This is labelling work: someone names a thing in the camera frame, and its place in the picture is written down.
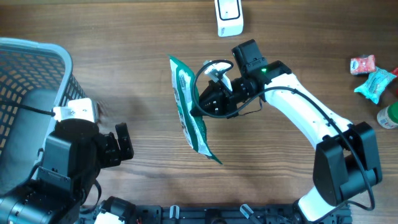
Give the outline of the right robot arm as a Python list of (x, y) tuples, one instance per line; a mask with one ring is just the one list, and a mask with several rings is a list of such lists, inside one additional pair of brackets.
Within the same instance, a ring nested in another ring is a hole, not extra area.
[(353, 124), (309, 93), (281, 61), (268, 62), (255, 40), (232, 50), (234, 60), (204, 63), (199, 74), (210, 77), (201, 95), (193, 95), (192, 115), (233, 118), (254, 99), (283, 113), (315, 150), (313, 188), (298, 199), (287, 216), (292, 223), (319, 223), (352, 205), (353, 197), (367, 192), (376, 206), (373, 186), (382, 181), (382, 169), (373, 128)]

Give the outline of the red tube with green cap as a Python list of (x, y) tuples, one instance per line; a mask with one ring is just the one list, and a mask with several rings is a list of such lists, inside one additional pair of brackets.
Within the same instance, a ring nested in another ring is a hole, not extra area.
[(398, 77), (398, 68), (397, 67), (395, 69), (393, 69), (392, 74), (394, 74), (395, 76)]

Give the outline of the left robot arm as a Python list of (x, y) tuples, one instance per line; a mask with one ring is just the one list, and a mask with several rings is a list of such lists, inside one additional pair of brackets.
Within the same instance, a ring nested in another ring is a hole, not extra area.
[(59, 121), (45, 140), (43, 158), (28, 178), (1, 197), (1, 223), (75, 223), (96, 210), (82, 208), (101, 169), (130, 160), (134, 150), (126, 123), (101, 134), (84, 119)]

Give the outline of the green lid small jar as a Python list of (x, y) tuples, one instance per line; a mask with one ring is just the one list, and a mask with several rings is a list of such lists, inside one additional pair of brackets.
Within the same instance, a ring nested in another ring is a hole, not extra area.
[(377, 114), (377, 121), (383, 128), (397, 128), (397, 102), (380, 110)]

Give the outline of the teal wet wipes pack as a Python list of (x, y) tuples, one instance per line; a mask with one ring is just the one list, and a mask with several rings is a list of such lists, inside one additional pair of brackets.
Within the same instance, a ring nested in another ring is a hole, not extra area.
[(362, 85), (354, 89), (354, 92), (362, 94), (377, 105), (386, 87), (396, 78), (397, 75), (377, 67), (376, 71), (370, 73)]

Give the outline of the red white small box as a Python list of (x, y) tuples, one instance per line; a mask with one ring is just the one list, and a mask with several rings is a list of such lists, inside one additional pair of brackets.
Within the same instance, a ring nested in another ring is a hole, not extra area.
[(350, 72), (352, 75), (362, 75), (376, 71), (376, 58), (374, 55), (362, 55), (352, 58), (350, 61)]

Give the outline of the green 3M gloves packet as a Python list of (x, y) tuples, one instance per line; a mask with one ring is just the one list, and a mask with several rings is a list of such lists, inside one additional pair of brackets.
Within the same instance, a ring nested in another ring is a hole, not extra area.
[(178, 110), (178, 117), (189, 146), (197, 153), (223, 164), (210, 150), (207, 143), (206, 125), (202, 116), (192, 116), (192, 90), (198, 98), (197, 87), (193, 87), (193, 71), (178, 58), (169, 55), (172, 74), (172, 88)]

